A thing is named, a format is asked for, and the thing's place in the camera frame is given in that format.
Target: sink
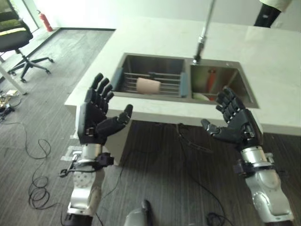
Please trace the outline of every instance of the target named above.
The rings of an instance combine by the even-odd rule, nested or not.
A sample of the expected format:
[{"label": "sink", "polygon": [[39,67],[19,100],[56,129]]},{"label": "sink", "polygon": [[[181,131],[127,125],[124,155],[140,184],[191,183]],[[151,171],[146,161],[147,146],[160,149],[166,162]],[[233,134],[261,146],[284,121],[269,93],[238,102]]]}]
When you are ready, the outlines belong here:
[{"label": "sink", "polygon": [[[139,94],[138,78],[160,81],[160,93]],[[228,86],[246,107],[258,108],[239,62],[202,59],[200,65],[193,65],[191,58],[125,54],[111,85],[119,97],[200,104],[216,104],[218,92]]]},{"label": "sink", "polygon": [[161,82],[160,93],[149,95],[158,99],[162,97],[186,97],[187,80],[184,59],[127,55],[115,73],[111,81],[113,90],[120,93],[131,93],[137,97],[144,98],[145,95],[138,94],[136,83],[138,78],[152,79]]}]

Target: table leg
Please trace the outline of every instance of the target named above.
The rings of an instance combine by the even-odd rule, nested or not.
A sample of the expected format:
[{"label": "table leg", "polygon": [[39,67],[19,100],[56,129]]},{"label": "table leg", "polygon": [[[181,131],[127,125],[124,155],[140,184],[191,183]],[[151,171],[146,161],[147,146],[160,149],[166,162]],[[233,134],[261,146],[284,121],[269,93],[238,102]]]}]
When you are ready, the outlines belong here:
[{"label": "table leg", "polygon": [[16,83],[15,80],[11,78],[11,76],[0,66],[0,74],[3,75],[5,79],[7,79],[21,94],[25,95],[26,92]]},{"label": "table leg", "polygon": [[118,133],[109,136],[107,142],[105,143],[106,149],[115,158],[114,165],[119,165],[124,147],[127,142],[127,136],[130,131],[132,120],[127,124],[127,126]]}]

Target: red fire extinguisher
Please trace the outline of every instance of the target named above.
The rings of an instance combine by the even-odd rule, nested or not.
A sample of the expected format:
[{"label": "red fire extinguisher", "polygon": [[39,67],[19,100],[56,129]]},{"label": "red fire extinguisher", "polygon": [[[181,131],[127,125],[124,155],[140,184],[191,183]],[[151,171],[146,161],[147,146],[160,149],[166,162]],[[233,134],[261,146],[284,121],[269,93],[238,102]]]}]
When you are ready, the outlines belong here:
[{"label": "red fire extinguisher", "polygon": [[53,31],[52,27],[50,26],[50,23],[48,22],[45,14],[41,13],[41,11],[39,11],[39,18],[41,19],[41,21],[43,22],[43,24],[45,25],[47,31],[51,32]]}]

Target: chrome faucet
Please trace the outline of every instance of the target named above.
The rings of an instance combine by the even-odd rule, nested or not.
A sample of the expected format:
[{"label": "chrome faucet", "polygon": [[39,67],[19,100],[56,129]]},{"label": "chrome faucet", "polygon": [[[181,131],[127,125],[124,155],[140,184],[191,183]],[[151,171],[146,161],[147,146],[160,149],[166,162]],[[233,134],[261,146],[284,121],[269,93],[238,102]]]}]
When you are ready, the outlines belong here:
[{"label": "chrome faucet", "polygon": [[195,65],[199,65],[200,61],[201,61],[201,55],[202,55],[203,49],[205,47],[205,42],[206,42],[206,39],[207,39],[207,30],[208,30],[208,27],[209,27],[209,24],[210,24],[210,21],[211,21],[215,1],[216,0],[212,0],[211,3],[210,3],[209,12],[208,12],[208,15],[207,15],[207,20],[205,21],[205,26],[203,27],[202,33],[198,38],[197,52],[196,52],[195,56],[193,57],[193,64],[195,64]]}]

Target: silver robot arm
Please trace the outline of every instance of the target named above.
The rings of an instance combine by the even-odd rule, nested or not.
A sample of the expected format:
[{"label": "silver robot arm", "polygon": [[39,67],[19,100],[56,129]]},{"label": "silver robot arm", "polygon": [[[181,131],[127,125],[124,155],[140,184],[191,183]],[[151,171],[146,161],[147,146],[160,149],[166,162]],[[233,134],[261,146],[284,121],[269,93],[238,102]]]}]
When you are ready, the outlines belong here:
[{"label": "silver robot arm", "polygon": [[64,221],[65,226],[90,226],[101,200],[104,167],[113,165],[114,158],[103,153],[107,137],[121,131],[130,121],[133,106],[127,105],[119,116],[107,118],[112,85],[98,74],[88,89],[84,103],[76,115],[76,129],[83,145],[81,155],[74,155],[68,169],[60,177],[73,173],[74,189]]},{"label": "silver robot arm", "polygon": [[217,127],[203,119],[204,129],[215,139],[237,145],[243,159],[234,166],[234,171],[245,178],[262,222],[267,226],[292,226],[293,213],[281,189],[273,155],[265,154],[262,149],[260,124],[231,89],[225,87],[216,102],[227,127]]},{"label": "silver robot arm", "polygon": [[240,161],[235,169],[245,177],[261,220],[271,226],[292,226],[293,213],[273,167],[272,153],[265,154],[262,147],[255,146],[242,150],[241,154],[243,162]]}]

